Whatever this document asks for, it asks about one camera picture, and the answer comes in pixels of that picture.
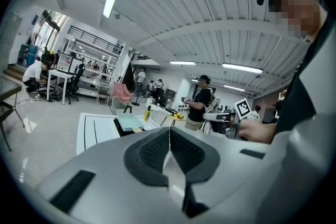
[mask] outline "concrete floor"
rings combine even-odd
[[[14,105],[14,97],[6,100]],[[62,105],[60,102],[31,101],[23,90],[18,93],[17,111],[24,120],[22,126],[16,113],[4,121],[7,140],[12,148],[9,152],[2,136],[0,149],[13,176],[21,183],[35,188],[48,174],[66,163],[76,155],[77,127],[82,112],[94,114],[111,114],[109,106],[102,100],[96,105],[95,98],[78,95],[79,102]],[[139,99],[140,106],[133,106],[133,113],[143,115],[146,111],[145,100]],[[164,119],[158,114],[158,125]],[[163,126],[170,126],[167,119]],[[176,122],[175,126],[184,126],[185,122]]]

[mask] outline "white corrugated ceiling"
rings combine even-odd
[[[117,0],[113,14],[120,19],[102,16],[105,0],[32,1],[129,42],[162,65],[194,60],[195,67],[181,69],[252,96],[290,78],[309,45],[270,23],[267,6],[256,0]],[[263,68],[264,74],[224,70],[223,62]]]

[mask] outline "backpack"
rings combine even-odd
[[[217,96],[215,96],[214,91],[210,87],[207,87],[205,89],[209,89],[210,92],[211,92],[211,99],[210,99],[208,105],[206,105],[204,107],[205,113],[206,114],[214,113],[216,111],[217,107],[219,106],[220,99]]]

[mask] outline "black metal railing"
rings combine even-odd
[[[105,49],[110,52],[114,52],[115,54],[120,55],[123,47],[118,47],[115,44],[112,44],[100,37],[97,37],[93,34],[90,34],[82,29],[79,29],[75,26],[71,26],[68,34],[73,35],[74,37],[80,38],[84,41],[90,42],[92,44],[97,45],[98,47]]]
[[[148,56],[146,56],[145,54],[142,54],[141,52],[137,52],[135,54],[133,54],[133,57],[131,59],[131,61],[135,61],[135,60],[147,60],[150,59]]]

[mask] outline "yellow bottle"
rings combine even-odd
[[[143,117],[143,120],[147,122],[150,114],[151,114],[151,106],[149,105],[148,109],[145,112],[145,116]]]

